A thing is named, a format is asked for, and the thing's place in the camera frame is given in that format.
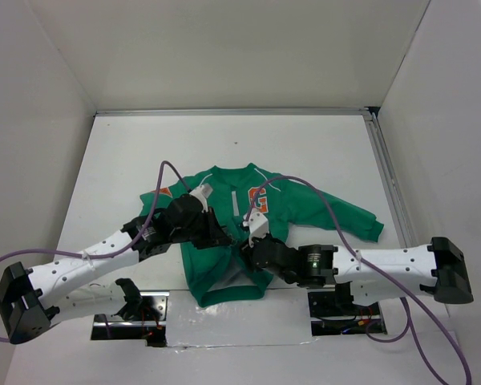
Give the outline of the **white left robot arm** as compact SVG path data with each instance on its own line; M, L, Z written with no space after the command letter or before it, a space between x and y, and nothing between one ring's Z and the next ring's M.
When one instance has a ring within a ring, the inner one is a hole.
M9 265L0 281L6 342L29 342L61 322L94 314L125 321L155 318L156 312L130 278L117 278L107 285L97 279L183 243L197 249L232 244L204 198L185 194L151 216L132 219L74 257L30 268L20 262Z

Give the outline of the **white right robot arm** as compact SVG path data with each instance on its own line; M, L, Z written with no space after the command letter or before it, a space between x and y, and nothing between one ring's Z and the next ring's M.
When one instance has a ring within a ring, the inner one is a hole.
M240 255L252 272L266 271L285 283L318 290L333 286L342 314L403 296L431 296L464 305L474 297L463 252L448 238L408 249L358 249L342 245L288 247L271 235L245 241Z

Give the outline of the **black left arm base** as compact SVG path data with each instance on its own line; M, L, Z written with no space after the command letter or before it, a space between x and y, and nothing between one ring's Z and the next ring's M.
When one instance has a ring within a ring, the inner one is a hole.
M94 316L91 340L143 340L149 347L166 347L169 292L142 291L130 278L118 278L115 284L125 304L114 314Z

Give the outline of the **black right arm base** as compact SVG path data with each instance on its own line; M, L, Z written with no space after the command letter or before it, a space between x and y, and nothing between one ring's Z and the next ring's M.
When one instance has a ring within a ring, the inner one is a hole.
M386 333L379 305L356 305L349 283L308 289L307 294L314 337L365 334L367 326L371 334Z

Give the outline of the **green jacket white lining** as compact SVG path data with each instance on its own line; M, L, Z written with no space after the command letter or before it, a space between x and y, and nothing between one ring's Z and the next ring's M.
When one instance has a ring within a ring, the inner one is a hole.
M235 241L211 249L197 249L190 243L180 247L188 289L202 308L263 298L273 280L266 271L249 271L241 259L240 244L248 236L241 224L250 205L266 216L270 233L281 241L287 240L291 225L332 230L339 224L342 231L368 242L378 241L384 228L376 215L365 209L327 192L317 195L311 188L282 180L255 164L243 168L214 166L159 191L145 192L139 197L140 213L146 216L151 207L165 208L189 188L202 184L212 187L208 204Z

